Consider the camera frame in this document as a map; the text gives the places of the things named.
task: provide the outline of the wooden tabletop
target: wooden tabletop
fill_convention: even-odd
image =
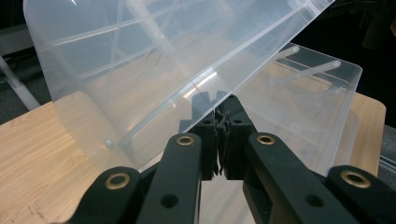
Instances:
[[[360,124],[350,164],[376,175],[386,108],[356,93]],[[53,103],[0,126],[0,223],[63,222],[99,175]]]

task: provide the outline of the round hole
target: round hole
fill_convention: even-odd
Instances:
[[[257,141],[263,145],[272,145],[275,142],[275,139],[268,135],[259,135],[257,137]]]
[[[161,205],[165,208],[172,208],[178,204],[178,197],[175,194],[167,194],[161,198]]]
[[[117,174],[110,175],[107,178],[105,186],[108,189],[122,189],[129,183],[130,180],[131,180],[131,177],[129,177],[128,174],[117,173]]]
[[[176,141],[179,145],[189,146],[194,142],[194,139],[189,136],[181,136]]]
[[[323,207],[324,205],[323,200],[315,194],[306,195],[305,201],[313,207]]]
[[[371,186],[370,180],[358,172],[343,171],[343,172],[341,172],[341,177],[349,185],[352,185],[352,186],[360,188],[360,189],[367,189],[367,188],[370,188],[370,186]]]

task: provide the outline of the translucent plastic lid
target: translucent plastic lid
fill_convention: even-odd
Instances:
[[[66,129],[100,167],[141,169],[331,2],[25,0],[24,13]]]

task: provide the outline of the brass ring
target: brass ring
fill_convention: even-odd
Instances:
[[[359,178],[361,181],[356,181],[354,179],[351,179],[349,176],[354,175],[357,178]],[[370,188],[371,182],[369,179],[367,179],[364,175],[359,174],[358,172],[354,171],[343,171],[341,172],[341,177],[350,185],[355,186],[360,189],[367,189]]]
[[[268,135],[259,135],[257,136],[257,141],[263,145],[272,145],[275,142],[275,139]]]
[[[123,177],[123,180],[120,183],[117,183],[117,184],[111,183],[111,180],[113,180],[114,178],[119,177],[119,176]],[[130,180],[131,180],[131,177],[129,177],[128,174],[117,173],[117,174],[110,175],[108,177],[108,179],[106,180],[105,185],[106,185],[106,188],[108,188],[108,189],[122,189],[129,183]]]
[[[180,136],[176,140],[176,142],[181,146],[189,146],[194,142],[194,139],[192,137],[185,135],[185,136]]]

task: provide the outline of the wooden table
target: wooden table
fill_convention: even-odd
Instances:
[[[350,164],[376,175],[386,108],[356,93],[360,128]],[[0,223],[62,222],[99,175],[53,103],[0,126]]]

